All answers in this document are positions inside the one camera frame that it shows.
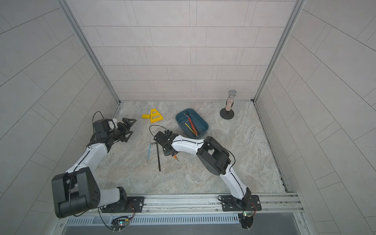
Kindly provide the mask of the yellow handled hex key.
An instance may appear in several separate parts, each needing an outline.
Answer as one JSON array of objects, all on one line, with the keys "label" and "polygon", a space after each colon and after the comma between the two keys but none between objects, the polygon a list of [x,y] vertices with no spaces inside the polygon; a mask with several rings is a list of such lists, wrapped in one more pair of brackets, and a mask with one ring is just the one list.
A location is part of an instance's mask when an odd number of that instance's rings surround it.
[{"label": "yellow handled hex key", "polygon": [[190,127],[190,125],[188,125],[187,122],[184,122],[185,126],[192,132],[192,134],[196,137],[196,133],[194,132],[194,130]]}]

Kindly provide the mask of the small black hex key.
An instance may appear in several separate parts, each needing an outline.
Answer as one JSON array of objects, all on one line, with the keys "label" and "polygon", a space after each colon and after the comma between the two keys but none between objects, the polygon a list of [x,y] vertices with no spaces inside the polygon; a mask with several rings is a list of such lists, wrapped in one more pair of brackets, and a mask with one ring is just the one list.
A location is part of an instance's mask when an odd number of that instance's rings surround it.
[{"label": "small black hex key", "polygon": [[157,159],[158,159],[158,170],[159,170],[159,172],[161,172],[161,163],[160,163],[159,145],[158,145],[157,142],[153,142],[153,143],[151,143],[151,145],[156,145],[156,149],[157,149]]}]

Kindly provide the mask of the blue handled hex key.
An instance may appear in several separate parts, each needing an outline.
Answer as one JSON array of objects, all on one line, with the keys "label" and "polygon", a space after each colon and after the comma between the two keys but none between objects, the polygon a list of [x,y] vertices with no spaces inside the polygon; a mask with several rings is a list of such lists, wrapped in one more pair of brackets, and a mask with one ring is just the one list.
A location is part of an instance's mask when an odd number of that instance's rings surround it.
[{"label": "blue handled hex key", "polygon": [[147,162],[149,161],[150,151],[151,151],[151,143],[149,143],[148,154],[147,154],[147,159],[146,159]]}]

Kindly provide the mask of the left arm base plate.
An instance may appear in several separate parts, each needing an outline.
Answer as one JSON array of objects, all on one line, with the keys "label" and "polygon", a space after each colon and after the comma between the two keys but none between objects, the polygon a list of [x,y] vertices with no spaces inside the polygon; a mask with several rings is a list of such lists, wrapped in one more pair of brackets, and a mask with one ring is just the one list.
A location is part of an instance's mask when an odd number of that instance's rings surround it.
[{"label": "left arm base plate", "polygon": [[145,197],[129,197],[127,202],[120,200],[119,202],[101,207],[100,210],[102,213],[140,213],[143,211],[144,202]]}]

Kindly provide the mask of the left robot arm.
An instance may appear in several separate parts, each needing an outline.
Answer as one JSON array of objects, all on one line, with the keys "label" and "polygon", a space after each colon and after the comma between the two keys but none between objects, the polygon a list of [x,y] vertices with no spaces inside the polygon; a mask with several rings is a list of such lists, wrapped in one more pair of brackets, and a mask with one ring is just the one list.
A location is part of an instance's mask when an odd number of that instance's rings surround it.
[{"label": "left robot arm", "polygon": [[58,218],[79,215],[100,208],[103,213],[125,212],[129,207],[123,187],[101,190],[93,175],[113,144],[128,142],[135,119],[100,119],[93,122],[94,133],[79,160],[52,179],[55,214]]}]

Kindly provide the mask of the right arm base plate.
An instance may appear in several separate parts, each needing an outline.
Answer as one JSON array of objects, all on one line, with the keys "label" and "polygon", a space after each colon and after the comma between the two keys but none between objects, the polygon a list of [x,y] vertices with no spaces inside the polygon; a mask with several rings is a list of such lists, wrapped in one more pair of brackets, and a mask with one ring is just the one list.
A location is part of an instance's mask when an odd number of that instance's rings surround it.
[{"label": "right arm base plate", "polygon": [[246,196],[244,200],[234,198],[231,195],[219,195],[217,198],[221,202],[224,212],[258,212],[262,210],[258,195]]}]

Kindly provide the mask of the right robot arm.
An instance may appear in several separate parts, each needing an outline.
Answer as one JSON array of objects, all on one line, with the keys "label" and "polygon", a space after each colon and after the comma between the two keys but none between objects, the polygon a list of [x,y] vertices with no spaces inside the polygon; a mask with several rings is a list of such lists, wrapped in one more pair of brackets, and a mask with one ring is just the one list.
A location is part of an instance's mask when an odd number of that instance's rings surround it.
[{"label": "right robot arm", "polygon": [[154,140],[162,147],[166,156],[173,156],[179,152],[194,154],[210,173],[219,176],[231,193],[228,198],[221,197],[222,203],[238,210],[246,210],[251,205],[249,203],[251,192],[235,173],[230,160],[231,153],[213,137],[196,140],[166,130],[159,131],[154,136]]}]

